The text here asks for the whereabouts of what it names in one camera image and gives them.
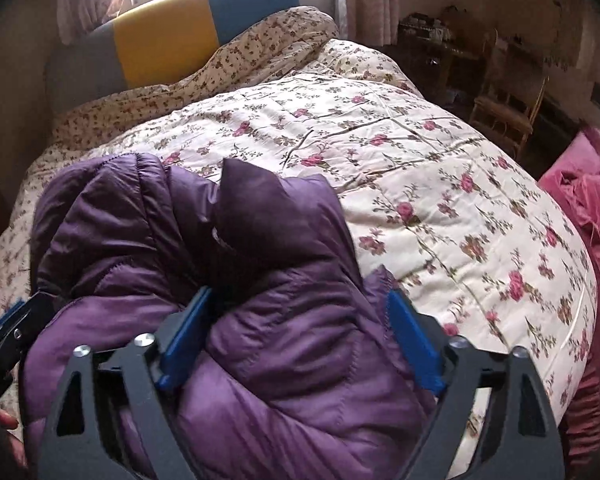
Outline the person's left hand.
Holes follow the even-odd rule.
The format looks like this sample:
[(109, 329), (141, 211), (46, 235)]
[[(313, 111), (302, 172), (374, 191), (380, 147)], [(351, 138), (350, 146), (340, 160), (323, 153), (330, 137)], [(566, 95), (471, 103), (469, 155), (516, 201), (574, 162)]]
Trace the person's left hand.
[(19, 428), (18, 418), (0, 408), (0, 427), (7, 438), (10, 450), (12, 451), (12, 455), (15, 457), (17, 464), (23, 469), (27, 469), (26, 450), (24, 449), (23, 442), (14, 434), (14, 431)]

